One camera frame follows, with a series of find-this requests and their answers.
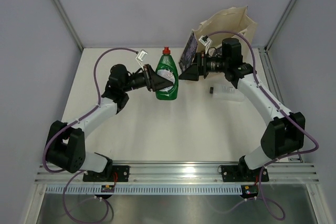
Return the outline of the green bottle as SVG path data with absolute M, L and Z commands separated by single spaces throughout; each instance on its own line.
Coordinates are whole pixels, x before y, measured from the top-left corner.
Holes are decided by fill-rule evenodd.
M 159 59 L 159 63 L 156 68 L 156 73 L 172 82 L 170 87 L 163 88 L 155 92 L 158 100 L 173 101 L 177 98 L 178 94 L 178 71 L 175 65 L 174 59 L 171 56 L 169 47 L 164 47 L 162 56 Z

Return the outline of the clear bottle black cap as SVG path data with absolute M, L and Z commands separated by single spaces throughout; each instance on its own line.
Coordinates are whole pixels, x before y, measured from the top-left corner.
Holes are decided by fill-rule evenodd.
M 214 99 L 235 102 L 243 102 L 245 99 L 245 96 L 239 90 L 220 83 L 213 84 L 209 89 L 209 93 Z

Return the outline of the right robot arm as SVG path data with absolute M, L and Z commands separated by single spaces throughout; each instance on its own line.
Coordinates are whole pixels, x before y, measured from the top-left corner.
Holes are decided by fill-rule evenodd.
M 254 105 L 266 124 L 260 145 L 248 155 L 242 156 L 237 165 L 222 168 L 224 181 L 251 181 L 260 177 L 260 169 L 269 161 L 278 159 L 303 147 L 305 117 L 293 113 L 262 84 L 255 68 L 243 61 L 241 44 L 237 38 L 225 38 L 221 47 L 209 55 L 209 38 L 202 37 L 203 51 L 186 46 L 179 60 L 180 80 L 198 81 L 209 73 L 223 73 L 232 86 L 245 95 Z

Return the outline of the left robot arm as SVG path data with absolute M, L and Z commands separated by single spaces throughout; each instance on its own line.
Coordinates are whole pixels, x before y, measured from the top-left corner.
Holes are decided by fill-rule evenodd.
M 43 153 L 45 170 L 53 173 L 47 166 L 51 163 L 58 167 L 57 173 L 94 172 L 101 181 L 108 181 L 113 174 L 113 161 L 102 154 L 87 152 L 86 138 L 125 107 L 129 91 L 147 88 L 155 92 L 172 85 L 172 81 L 158 75 L 150 65 L 144 65 L 135 73 L 127 71 L 122 64 L 112 66 L 104 93 L 90 111 L 73 122 L 55 121 L 51 125 Z

